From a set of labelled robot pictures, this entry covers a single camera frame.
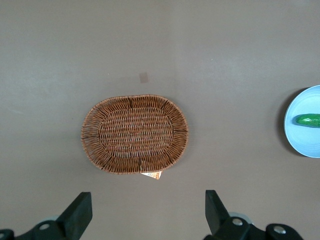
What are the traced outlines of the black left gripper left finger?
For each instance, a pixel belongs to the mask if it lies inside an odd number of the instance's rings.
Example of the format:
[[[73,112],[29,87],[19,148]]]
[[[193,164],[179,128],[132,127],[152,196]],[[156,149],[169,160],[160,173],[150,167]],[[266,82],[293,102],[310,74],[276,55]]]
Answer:
[[[93,217],[92,195],[80,193],[56,220],[38,223],[18,240],[79,240]]]

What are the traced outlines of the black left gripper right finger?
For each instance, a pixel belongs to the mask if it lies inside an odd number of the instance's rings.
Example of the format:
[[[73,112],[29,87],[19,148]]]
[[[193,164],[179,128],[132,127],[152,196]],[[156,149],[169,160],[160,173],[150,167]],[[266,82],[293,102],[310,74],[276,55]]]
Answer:
[[[210,240],[247,240],[250,225],[243,218],[230,216],[215,190],[205,191],[205,217]]]

